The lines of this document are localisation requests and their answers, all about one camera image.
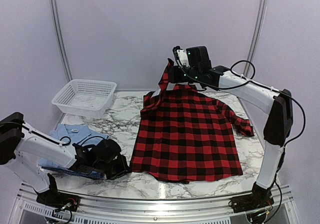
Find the red black plaid shirt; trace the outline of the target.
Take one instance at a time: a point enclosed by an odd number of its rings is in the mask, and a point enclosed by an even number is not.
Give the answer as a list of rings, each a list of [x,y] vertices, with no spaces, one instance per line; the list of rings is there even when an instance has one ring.
[[[143,97],[130,168],[163,182],[214,182],[243,173],[234,132],[254,135],[248,119],[185,84],[168,90],[168,61],[158,90]]]

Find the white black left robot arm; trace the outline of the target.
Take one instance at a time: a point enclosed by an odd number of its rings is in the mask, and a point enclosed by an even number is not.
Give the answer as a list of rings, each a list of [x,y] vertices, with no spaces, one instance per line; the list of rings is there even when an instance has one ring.
[[[121,147],[107,135],[84,125],[59,125],[47,135],[14,112],[0,122],[0,163],[26,181],[36,201],[75,211],[80,197],[62,193],[55,178],[41,168],[90,179],[114,180],[131,170]]]

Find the blue checked folded shirt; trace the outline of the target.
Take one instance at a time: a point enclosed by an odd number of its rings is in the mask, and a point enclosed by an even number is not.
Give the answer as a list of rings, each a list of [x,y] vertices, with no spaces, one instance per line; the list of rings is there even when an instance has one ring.
[[[83,177],[83,178],[88,178],[92,180],[105,180],[105,175],[99,172],[84,173],[84,172],[77,172],[77,171],[72,171],[68,169],[63,169],[63,168],[47,167],[47,166],[42,166],[41,168],[47,171],[63,173],[69,176]]]

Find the light blue folded shirt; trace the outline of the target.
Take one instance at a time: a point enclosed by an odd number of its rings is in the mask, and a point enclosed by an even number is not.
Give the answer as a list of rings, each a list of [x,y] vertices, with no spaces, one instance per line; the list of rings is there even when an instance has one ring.
[[[54,139],[80,146],[97,145],[102,139],[108,139],[107,134],[96,132],[87,125],[58,124],[55,130],[50,131],[49,136]]]

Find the white plastic laundry basket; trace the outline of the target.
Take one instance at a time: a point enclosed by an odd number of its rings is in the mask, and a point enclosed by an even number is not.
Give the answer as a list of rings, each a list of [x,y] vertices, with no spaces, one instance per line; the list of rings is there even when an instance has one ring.
[[[51,103],[65,114],[100,119],[112,105],[116,88],[117,84],[112,81],[73,79]]]

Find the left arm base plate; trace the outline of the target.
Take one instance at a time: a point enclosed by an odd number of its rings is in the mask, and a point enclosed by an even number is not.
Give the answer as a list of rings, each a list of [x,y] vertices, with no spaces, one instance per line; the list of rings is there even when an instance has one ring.
[[[70,210],[77,211],[80,197],[78,195],[67,194],[63,192],[43,192],[39,193],[36,202],[58,209],[59,211]]]

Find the aluminium front frame rail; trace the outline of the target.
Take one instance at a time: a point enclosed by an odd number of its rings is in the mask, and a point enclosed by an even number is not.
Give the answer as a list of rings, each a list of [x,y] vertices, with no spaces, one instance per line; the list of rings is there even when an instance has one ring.
[[[21,184],[10,224],[301,224],[292,190],[273,188],[273,204],[240,210],[238,199],[250,192],[189,199],[132,199],[79,194],[76,211],[54,212],[38,203],[30,185]]]

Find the right aluminium corner post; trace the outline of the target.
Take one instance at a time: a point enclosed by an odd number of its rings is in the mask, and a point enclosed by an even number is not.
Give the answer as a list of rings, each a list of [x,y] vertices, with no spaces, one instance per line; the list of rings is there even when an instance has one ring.
[[[263,24],[264,24],[266,12],[267,12],[267,4],[268,4],[268,0],[259,0],[258,12],[257,12],[254,30],[253,30],[253,36],[252,36],[249,52],[247,55],[247,60],[251,63],[253,63],[259,38],[262,34]]]

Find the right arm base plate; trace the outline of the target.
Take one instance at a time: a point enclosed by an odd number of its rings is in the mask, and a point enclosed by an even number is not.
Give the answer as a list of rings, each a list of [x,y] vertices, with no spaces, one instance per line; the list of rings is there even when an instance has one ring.
[[[234,196],[230,199],[228,205],[234,213],[247,212],[264,207],[270,207],[274,204],[272,195],[262,198],[259,194],[246,194]]]

